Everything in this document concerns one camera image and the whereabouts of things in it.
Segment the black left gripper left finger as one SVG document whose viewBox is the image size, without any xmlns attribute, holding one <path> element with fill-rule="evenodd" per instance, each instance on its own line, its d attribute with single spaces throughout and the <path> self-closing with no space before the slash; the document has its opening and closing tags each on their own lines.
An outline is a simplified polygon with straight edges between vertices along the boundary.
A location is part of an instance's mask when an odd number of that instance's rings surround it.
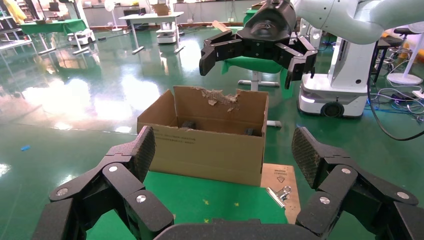
<svg viewBox="0 0 424 240">
<path fill-rule="evenodd" d="M 84 240 L 102 215 L 114 211 L 138 240 L 152 240 L 174 224 L 173 214 L 144 185 L 156 150 L 154 130 L 113 146 L 99 164 L 49 195 L 34 240 Z"/>
</svg>

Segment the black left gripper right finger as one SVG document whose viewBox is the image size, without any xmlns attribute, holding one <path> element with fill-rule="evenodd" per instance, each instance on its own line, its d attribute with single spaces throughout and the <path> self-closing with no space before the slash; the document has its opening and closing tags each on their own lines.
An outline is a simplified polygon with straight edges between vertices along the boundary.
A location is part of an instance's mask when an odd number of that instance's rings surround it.
<svg viewBox="0 0 424 240">
<path fill-rule="evenodd" d="M 314 190 L 297 226 L 325 240 L 346 212 L 377 240 L 423 239 L 424 210 L 412 193 L 362 169 L 342 148 L 319 142 L 305 127 L 295 129 L 291 151 Z"/>
</svg>

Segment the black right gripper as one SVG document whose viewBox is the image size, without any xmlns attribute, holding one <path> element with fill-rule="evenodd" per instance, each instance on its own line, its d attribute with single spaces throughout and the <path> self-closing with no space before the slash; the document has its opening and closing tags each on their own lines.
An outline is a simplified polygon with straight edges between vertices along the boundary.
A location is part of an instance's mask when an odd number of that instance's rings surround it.
<svg viewBox="0 0 424 240">
<path fill-rule="evenodd" d="M 206 76 L 216 62 L 240 56 L 274 60 L 287 70 L 284 88 L 301 81 L 303 75 L 315 75 L 318 50 L 304 37 L 289 44 L 297 25 L 295 9 L 289 0 L 268 0 L 246 22 L 242 37 L 231 30 L 203 41 L 199 74 Z"/>
</svg>

